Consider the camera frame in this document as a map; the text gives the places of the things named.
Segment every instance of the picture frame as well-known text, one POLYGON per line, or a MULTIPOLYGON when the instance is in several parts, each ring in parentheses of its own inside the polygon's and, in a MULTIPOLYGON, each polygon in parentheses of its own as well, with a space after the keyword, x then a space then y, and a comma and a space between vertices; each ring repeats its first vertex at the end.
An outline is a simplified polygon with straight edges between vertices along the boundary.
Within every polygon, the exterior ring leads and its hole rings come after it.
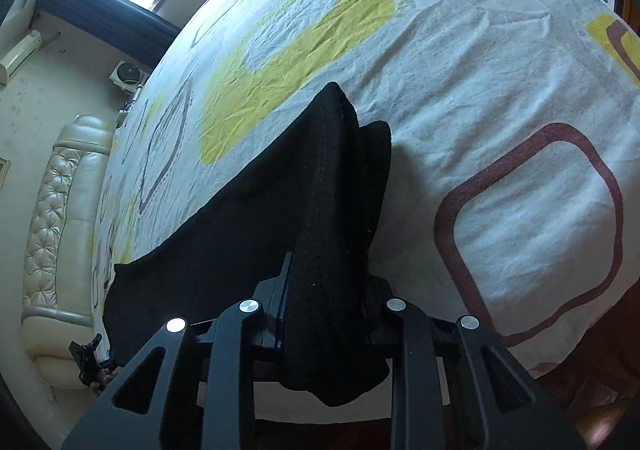
POLYGON ((10 160, 0 157, 0 188, 4 184, 4 178, 6 178, 6 173, 9 171, 10 164, 10 160))

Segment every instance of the bed sheet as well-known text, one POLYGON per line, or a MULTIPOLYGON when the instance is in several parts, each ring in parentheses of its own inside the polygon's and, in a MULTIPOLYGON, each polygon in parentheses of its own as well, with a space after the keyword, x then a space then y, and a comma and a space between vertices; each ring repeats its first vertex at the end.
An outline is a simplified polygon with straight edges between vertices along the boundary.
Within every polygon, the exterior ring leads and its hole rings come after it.
POLYGON ((598 0, 207 1, 114 138, 101 356, 113 264, 167 239, 337 81, 361 124, 392 130, 371 273, 432 316, 474 314, 547 372, 640 274, 639 65, 598 0))

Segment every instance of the bed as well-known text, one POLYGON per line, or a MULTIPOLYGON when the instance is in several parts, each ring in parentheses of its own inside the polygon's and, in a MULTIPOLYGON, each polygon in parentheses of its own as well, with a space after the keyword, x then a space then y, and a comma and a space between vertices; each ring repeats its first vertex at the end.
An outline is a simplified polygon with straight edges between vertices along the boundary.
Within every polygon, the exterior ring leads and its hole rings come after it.
MULTIPOLYGON (((599 0, 207 1, 114 136, 100 357, 113 264, 167 239, 337 81, 361 124, 392 131, 370 272, 432 316, 475 315, 548 372, 640 274, 639 69, 636 36, 599 0)), ((305 422, 291 398, 257 390, 257 416, 305 422)))

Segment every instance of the cream leather headboard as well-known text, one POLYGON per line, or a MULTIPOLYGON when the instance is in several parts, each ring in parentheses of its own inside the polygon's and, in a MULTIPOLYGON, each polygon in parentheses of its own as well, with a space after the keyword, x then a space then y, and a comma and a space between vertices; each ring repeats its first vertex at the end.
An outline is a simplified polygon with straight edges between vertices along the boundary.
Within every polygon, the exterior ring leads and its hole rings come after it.
POLYGON ((93 337, 94 226, 113 130, 91 115, 78 116, 62 129, 31 219, 22 336, 27 354, 52 386, 82 386, 68 345, 93 337))

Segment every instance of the folded black garment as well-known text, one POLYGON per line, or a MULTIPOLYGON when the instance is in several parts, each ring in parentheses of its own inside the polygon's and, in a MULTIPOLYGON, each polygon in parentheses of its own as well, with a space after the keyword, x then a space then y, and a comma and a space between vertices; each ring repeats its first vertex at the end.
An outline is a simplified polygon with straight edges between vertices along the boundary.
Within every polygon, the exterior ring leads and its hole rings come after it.
POLYGON ((338 406, 381 383, 361 313, 391 155, 389 127, 359 127, 337 83, 148 255, 116 264, 104 305, 123 365, 172 317, 217 318, 294 252, 280 382, 338 406))

